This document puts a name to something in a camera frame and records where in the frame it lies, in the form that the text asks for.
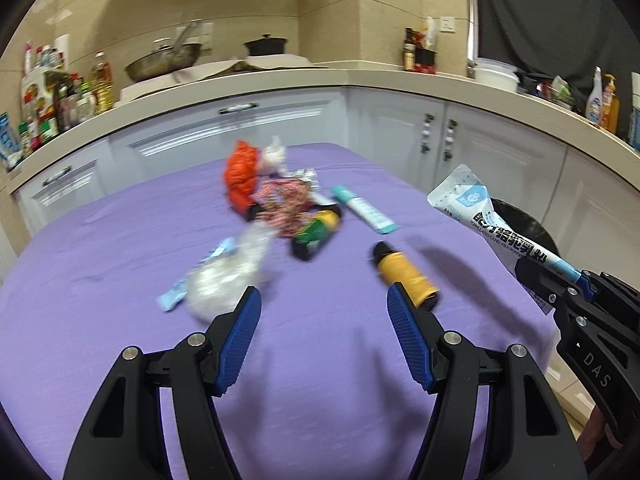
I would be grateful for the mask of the person's right hand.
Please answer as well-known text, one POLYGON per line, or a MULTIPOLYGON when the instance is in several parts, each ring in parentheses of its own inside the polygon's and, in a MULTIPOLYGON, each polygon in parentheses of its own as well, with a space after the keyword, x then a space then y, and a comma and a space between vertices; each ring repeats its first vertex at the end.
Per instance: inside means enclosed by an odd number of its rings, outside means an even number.
POLYGON ((597 444, 602 440, 605 440, 609 446, 616 448, 616 450, 622 447, 620 442, 613 436, 600 408, 595 406, 586 422, 586 426, 577 438, 580 456, 582 456, 584 462, 588 460, 596 449, 597 444))

